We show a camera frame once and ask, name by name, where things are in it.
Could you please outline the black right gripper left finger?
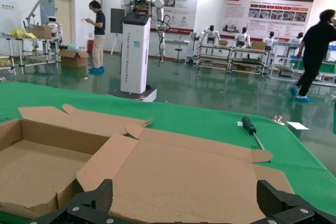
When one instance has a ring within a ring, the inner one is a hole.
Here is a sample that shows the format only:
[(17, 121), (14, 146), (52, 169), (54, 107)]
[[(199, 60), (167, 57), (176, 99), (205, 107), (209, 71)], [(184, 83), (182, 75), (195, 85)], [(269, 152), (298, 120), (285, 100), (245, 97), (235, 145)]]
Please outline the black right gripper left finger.
[(97, 189), (76, 194), (64, 207), (35, 219), (34, 223), (113, 223), (108, 214), (112, 201), (113, 182), (105, 179)]

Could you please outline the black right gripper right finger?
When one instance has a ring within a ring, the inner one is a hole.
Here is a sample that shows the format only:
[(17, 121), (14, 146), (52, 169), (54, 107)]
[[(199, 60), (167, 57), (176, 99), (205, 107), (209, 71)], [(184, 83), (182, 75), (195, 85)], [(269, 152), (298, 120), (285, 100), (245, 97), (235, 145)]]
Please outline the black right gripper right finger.
[(257, 223), (335, 223), (335, 216), (315, 208), (299, 195), (277, 190), (266, 180), (257, 182), (257, 204), (265, 215)]

